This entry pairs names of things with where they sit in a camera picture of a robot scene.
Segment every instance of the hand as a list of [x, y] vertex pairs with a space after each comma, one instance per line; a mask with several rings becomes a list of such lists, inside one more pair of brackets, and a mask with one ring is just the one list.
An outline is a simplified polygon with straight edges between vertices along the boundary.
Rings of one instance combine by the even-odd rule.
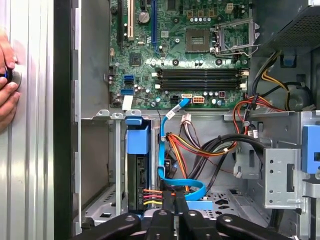
[[8, 36], [3, 29], [0, 28], [0, 73], [6, 73], [6, 66], [10, 69], [15, 68], [15, 52], [10, 46]]
[[17, 103], [20, 97], [19, 92], [15, 92], [18, 85], [10, 82], [6, 86], [7, 79], [0, 78], [0, 133], [11, 123], [16, 114]]
[[[6, 73], [6, 66], [15, 68], [15, 52], [11, 48], [8, 37], [0, 28], [0, 73]], [[20, 93], [15, 92], [18, 85], [14, 82], [7, 84], [7, 79], [0, 78], [0, 133], [11, 123], [16, 114]]]

